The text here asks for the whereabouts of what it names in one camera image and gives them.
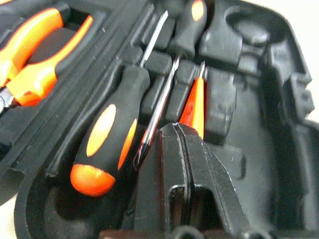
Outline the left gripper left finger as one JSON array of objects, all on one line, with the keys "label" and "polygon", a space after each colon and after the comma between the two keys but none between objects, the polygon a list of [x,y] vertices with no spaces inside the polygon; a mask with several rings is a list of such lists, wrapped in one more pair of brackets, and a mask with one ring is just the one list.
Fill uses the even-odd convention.
[{"label": "left gripper left finger", "polygon": [[190,225],[192,186],[186,136],[192,128],[168,123],[155,135],[138,174],[134,230],[170,233]]}]

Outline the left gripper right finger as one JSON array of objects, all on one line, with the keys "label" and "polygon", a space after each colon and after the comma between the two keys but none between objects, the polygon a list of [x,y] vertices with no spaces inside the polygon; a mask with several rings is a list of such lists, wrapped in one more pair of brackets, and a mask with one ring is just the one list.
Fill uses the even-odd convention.
[{"label": "left gripper right finger", "polygon": [[218,220],[227,233],[242,233],[250,224],[224,165],[209,149],[195,129],[177,124],[188,153],[195,189],[210,191]]}]

